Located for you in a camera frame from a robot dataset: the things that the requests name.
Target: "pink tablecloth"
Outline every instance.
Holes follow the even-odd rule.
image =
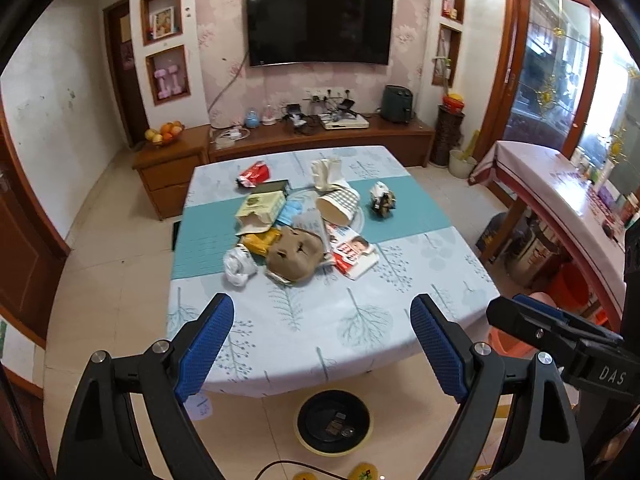
[[[510,186],[556,231],[617,329],[625,304],[625,253],[604,234],[605,213],[590,183],[557,150],[508,140],[496,142],[470,177],[472,184],[492,180]]]

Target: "screw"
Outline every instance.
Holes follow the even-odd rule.
[[[474,345],[474,350],[480,355],[489,355],[491,353],[491,347],[484,342],[479,342]]]
[[[154,354],[164,354],[169,349],[169,342],[166,339],[159,339],[151,346]]]
[[[543,365],[549,365],[551,364],[554,360],[553,358],[546,352],[540,352],[538,354],[538,361],[540,361]]]
[[[91,361],[94,363],[101,363],[107,358],[107,352],[104,350],[98,350],[91,355]]]

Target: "tv screen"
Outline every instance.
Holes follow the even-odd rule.
[[[394,0],[246,0],[251,66],[389,62]]]

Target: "red snack wrapper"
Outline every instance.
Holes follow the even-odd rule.
[[[236,182],[238,186],[242,187],[255,187],[256,184],[260,184],[269,178],[269,168],[263,160],[259,160],[254,163],[252,166],[244,170],[238,178],[236,178]]]

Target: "tablecloth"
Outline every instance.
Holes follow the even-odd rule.
[[[234,213],[245,192],[236,176],[265,160],[271,179],[288,178],[290,198],[314,206],[311,161],[338,156],[361,195],[352,227],[375,243],[380,262],[356,281],[333,267],[306,283],[282,286],[262,269],[244,288],[223,275],[222,255],[236,243]],[[391,218],[368,208],[373,183],[397,197]],[[491,278],[446,215],[382,146],[277,153],[196,168],[175,248],[167,319],[171,338],[217,292],[236,310],[233,328],[204,389],[244,396],[279,394],[381,367],[420,351],[409,322],[412,299],[428,293],[463,327],[498,296]]]
[[[617,319],[608,312],[609,319],[614,326],[620,322],[626,291],[625,252],[604,234],[602,205],[591,183],[580,177],[565,156],[545,146],[499,140],[470,179],[481,183],[503,180],[508,186],[521,187],[522,192],[514,191],[534,210],[541,207],[554,222],[556,234],[578,266],[593,272],[598,280],[590,285],[603,289],[603,294],[596,290],[600,302],[605,308],[607,303],[615,308]]]

